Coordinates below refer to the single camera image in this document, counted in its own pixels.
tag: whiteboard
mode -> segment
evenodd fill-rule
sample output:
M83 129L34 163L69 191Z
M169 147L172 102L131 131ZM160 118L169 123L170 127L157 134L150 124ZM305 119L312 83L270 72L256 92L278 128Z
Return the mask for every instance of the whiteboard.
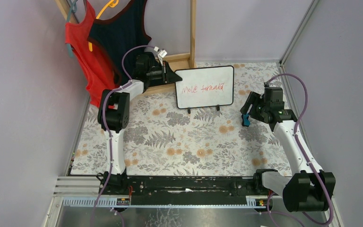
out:
M231 65L176 70L183 81L176 85L177 108L197 108L233 103L234 68Z

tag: red handwritten text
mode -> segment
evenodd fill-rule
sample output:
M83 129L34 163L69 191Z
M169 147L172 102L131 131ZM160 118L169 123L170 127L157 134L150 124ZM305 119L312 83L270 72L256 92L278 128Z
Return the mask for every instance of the red handwritten text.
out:
M212 91L212 90L222 90L223 91L223 85L225 83L221 83L221 84L218 84L218 85L215 85L215 86L212 86L212 85L208 85L208 86L202 86L201 88L201 91L204 92L204 91Z
M185 87L183 88L183 90L181 91L181 93L196 93L197 92L197 85L196 86L191 86L191 87Z

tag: red tank top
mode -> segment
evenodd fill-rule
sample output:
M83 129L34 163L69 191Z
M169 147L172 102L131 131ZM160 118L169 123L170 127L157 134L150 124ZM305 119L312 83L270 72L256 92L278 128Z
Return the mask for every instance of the red tank top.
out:
M79 24L66 23L65 43L73 47L73 53L83 69L88 81L86 90L90 93L90 104L99 107L102 91L114 89L114 73L108 57L95 45L88 49L88 34L95 19L94 8L86 2L86 17Z

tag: table surface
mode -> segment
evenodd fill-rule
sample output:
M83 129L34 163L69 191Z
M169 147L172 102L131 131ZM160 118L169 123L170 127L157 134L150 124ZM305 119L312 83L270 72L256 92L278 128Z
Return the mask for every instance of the table surface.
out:
M234 103L187 110L176 107L175 92L138 96L130 102L124 134L128 175L252 176L274 168L291 175L287 157L269 127L256 120L242 127L240 108L250 91L277 74L276 63L197 63L197 67L234 66ZM274 86L282 87L275 80ZM95 175L107 165L106 140L90 105L74 152L71 175Z

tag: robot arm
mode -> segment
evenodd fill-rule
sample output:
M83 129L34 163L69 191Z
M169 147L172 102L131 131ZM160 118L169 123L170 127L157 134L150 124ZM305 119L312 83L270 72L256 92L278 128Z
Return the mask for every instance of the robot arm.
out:
M270 189L282 196L289 212L325 211L328 209L325 194L294 139L294 125L297 118L292 110L285 110L284 106L282 88L266 85L262 95L251 92L240 110L243 126L250 124L249 117L269 124L286 153L293 174L290 179L280 175L275 169L259 169L254 174L254 180L257 181L258 187ZM320 174L331 197L336 183L333 174L323 171L304 143L300 131L297 132L304 151Z
M181 81L182 78L172 71L169 64L162 60L159 55L161 64L158 64L152 53L147 52L137 57L136 68L133 71L132 81L123 86L123 89L110 95L108 103L104 106L104 98L107 97L110 90L104 90L102 100L98 111L98 122L104 129L107 144L107 157L112 152L113 160L107 163L107 171L112 163L112 175L121 175L125 172L123 153L123 136L124 129L129 123L130 100L144 93L152 81L161 81L164 84L175 83ZM106 123L112 134L112 151L110 150L109 132L104 126L102 119L102 110L105 109Z

